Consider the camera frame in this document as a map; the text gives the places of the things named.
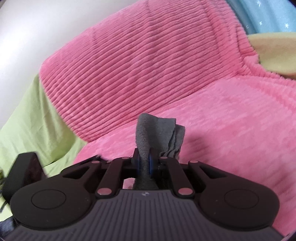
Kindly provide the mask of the grey cleaning cloth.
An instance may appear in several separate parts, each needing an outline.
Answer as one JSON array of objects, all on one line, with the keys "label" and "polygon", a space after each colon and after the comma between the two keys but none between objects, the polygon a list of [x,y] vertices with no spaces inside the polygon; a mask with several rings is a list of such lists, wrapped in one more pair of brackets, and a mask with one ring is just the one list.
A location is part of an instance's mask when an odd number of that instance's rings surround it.
[{"label": "grey cleaning cloth", "polygon": [[185,131],[184,126],[176,124],[175,118],[159,118],[148,113],[138,117],[135,143],[139,153],[139,177],[134,181],[134,190],[158,189],[150,177],[150,151],[155,150],[157,157],[178,159]]}]

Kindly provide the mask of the green cloth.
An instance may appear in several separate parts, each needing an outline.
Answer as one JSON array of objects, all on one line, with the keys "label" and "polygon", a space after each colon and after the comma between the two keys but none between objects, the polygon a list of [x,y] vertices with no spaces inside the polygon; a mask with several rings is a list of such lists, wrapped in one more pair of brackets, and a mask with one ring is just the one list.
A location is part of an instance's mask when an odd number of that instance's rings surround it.
[{"label": "green cloth", "polygon": [[36,152],[46,175],[54,176],[71,166],[86,144],[64,123],[36,76],[1,129],[3,176],[26,152]]}]

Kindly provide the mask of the yellow fleece cloth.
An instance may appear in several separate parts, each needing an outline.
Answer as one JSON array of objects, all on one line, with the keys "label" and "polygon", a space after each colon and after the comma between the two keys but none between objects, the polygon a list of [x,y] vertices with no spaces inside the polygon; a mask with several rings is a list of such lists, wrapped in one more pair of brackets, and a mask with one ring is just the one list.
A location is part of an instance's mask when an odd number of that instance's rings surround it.
[{"label": "yellow fleece cloth", "polygon": [[248,40],[266,70],[295,80],[295,32],[252,34]]}]

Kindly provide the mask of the blue starry curtain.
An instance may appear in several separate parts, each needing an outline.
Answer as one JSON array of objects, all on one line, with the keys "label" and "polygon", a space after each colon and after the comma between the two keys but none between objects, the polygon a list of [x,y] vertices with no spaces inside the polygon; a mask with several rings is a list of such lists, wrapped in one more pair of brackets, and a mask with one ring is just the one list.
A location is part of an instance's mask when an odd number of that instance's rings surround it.
[{"label": "blue starry curtain", "polygon": [[295,32],[295,1],[227,0],[248,35]]}]

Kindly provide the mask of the pink corduroy blanket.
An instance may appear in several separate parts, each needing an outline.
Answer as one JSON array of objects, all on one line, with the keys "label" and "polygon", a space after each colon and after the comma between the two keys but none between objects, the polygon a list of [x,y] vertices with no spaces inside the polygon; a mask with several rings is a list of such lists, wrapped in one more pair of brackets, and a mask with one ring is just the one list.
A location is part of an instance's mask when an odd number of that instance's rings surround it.
[{"label": "pink corduroy blanket", "polygon": [[138,1],[88,28],[41,66],[63,121],[112,160],[135,148],[137,118],[186,129],[180,161],[271,188],[274,227],[295,230],[295,81],[265,70],[225,1]]}]

